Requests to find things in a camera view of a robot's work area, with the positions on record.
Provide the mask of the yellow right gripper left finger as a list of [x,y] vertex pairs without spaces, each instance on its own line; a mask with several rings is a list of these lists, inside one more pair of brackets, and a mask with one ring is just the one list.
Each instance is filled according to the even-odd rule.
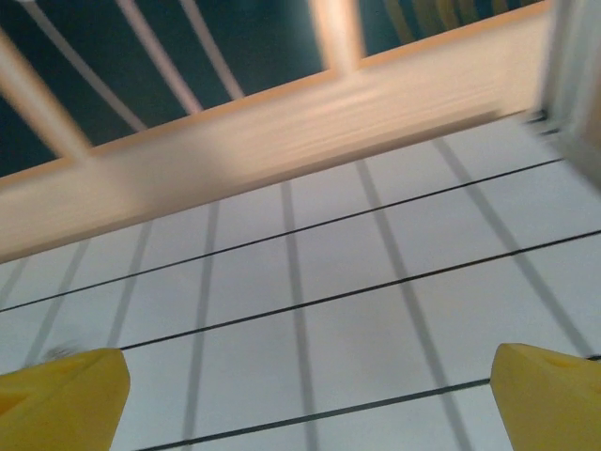
[[1,376],[3,450],[108,450],[131,387],[119,349],[91,350]]

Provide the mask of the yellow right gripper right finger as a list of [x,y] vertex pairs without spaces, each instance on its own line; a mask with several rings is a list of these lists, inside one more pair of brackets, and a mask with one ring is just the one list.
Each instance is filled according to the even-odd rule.
[[501,344],[490,386],[515,450],[600,448],[598,362],[524,344]]

